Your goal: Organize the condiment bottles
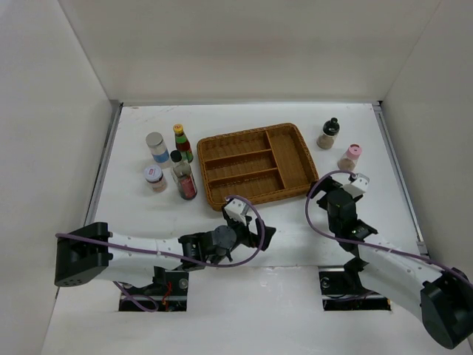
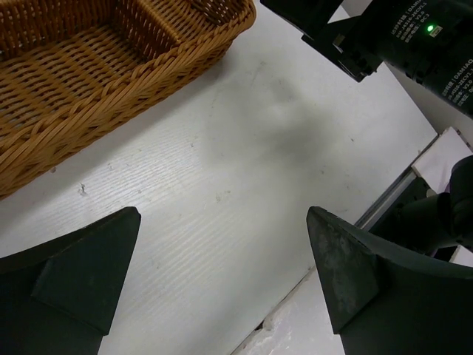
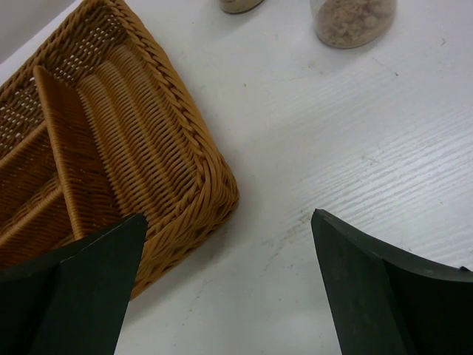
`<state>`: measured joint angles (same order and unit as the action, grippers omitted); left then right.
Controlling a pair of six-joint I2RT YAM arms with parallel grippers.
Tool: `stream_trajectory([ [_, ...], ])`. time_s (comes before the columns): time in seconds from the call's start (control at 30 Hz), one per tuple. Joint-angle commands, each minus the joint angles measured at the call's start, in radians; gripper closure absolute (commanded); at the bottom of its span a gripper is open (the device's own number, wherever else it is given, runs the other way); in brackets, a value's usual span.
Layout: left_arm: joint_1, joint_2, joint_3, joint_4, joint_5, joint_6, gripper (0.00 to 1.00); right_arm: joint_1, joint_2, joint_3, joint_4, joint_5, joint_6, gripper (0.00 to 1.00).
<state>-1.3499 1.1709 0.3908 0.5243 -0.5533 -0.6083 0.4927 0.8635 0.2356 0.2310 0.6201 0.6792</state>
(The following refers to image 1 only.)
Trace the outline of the spice shaker pink lid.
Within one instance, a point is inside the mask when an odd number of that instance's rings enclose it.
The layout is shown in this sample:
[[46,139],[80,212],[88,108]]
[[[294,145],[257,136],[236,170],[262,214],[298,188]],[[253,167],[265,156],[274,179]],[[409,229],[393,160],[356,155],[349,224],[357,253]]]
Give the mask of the spice shaker pink lid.
[[353,172],[361,154],[362,148],[356,143],[351,144],[338,160],[338,168],[340,170]]

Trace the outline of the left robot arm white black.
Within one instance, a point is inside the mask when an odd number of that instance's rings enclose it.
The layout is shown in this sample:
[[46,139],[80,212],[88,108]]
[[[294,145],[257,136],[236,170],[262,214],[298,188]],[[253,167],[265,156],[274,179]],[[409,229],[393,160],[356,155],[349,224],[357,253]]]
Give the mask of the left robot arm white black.
[[111,232],[107,223],[97,222],[68,234],[58,233],[55,279],[58,287],[109,280],[159,294],[166,286],[161,271],[199,271],[216,268],[223,260],[236,266],[231,254],[240,246],[265,251],[276,229],[257,218],[240,220],[223,215],[225,224],[213,230],[171,239],[149,239]]

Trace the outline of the pepper grinder black top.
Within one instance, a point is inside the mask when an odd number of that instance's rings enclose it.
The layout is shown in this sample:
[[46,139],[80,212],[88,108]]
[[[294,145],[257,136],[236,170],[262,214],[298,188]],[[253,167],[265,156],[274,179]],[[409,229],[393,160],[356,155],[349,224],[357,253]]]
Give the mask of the pepper grinder black top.
[[318,147],[321,149],[331,149],[338,136],[339,130],[340,125],[337,118],[331,118],[326,121],[316,140]]

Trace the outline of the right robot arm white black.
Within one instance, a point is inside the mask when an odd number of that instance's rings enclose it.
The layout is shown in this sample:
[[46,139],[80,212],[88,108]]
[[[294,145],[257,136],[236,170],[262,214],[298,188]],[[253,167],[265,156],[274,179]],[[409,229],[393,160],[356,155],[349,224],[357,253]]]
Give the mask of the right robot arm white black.
[[472,282],[457,268],[394,247],[358,218],[356,204],[368,179],[352,177],[342,185],[326,175],[307,193],[318,193],[330,233],[353,258],[345,265],[344,287],[366,289],[392,300],[416,317],[437,344],[453,349],[472,335]]

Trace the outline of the dark sauce bottle black cap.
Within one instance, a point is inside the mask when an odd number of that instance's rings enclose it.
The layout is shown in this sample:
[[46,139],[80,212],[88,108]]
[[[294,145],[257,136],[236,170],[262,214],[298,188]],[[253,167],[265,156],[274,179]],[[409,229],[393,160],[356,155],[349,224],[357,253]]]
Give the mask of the dark sauce bottle black cap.
[[177,185],[178,192],[182,199],[192,200],[197,196],[197,186],[191,166],[178,150],[170,154],[173,163],[171,167],[172,177]]

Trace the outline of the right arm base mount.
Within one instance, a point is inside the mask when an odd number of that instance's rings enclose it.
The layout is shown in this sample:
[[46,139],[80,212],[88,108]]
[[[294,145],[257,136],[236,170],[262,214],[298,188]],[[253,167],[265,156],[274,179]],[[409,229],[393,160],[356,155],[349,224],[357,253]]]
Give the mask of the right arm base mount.
[[366,263],[356,258],[343,267],[319,269],[322,307],[325,311],[391,311],[390,301],[361,284]]

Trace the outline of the clear jar silver lid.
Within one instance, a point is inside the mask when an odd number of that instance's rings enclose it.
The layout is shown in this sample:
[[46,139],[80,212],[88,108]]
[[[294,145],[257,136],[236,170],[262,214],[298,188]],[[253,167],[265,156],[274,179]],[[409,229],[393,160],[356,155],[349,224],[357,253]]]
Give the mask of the clear jar silver lid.
[[146,144],[151,152],[155,163],[161,169],[167,169],[171,166],[170,154],[159,132],[151,132],[146,136]]

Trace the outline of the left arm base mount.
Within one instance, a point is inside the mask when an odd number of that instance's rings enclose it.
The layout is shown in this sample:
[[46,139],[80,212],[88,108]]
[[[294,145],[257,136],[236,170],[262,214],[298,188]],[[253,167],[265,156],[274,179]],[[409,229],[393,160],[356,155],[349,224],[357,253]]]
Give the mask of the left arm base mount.
[[188,303],[188,278],[185,271],[166,271],[154,269],[152,283],[142,288],[122,285],[123,289],[135,300],[120,293],[118,310],[122,312],[159,311],[185,312]]

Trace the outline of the green bottle yellow cap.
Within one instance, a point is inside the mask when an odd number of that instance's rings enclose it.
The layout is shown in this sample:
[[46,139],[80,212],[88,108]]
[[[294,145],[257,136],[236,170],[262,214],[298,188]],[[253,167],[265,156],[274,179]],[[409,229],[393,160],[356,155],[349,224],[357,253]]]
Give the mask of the green bottle yellow cap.
[[184,133],[182,124],[175,124],[173,126],[174,141],[176,149],[181,153],[183,160],[191,163],[194,159],[193,152],[191,150],[191,144],[188,141],[186,134]]

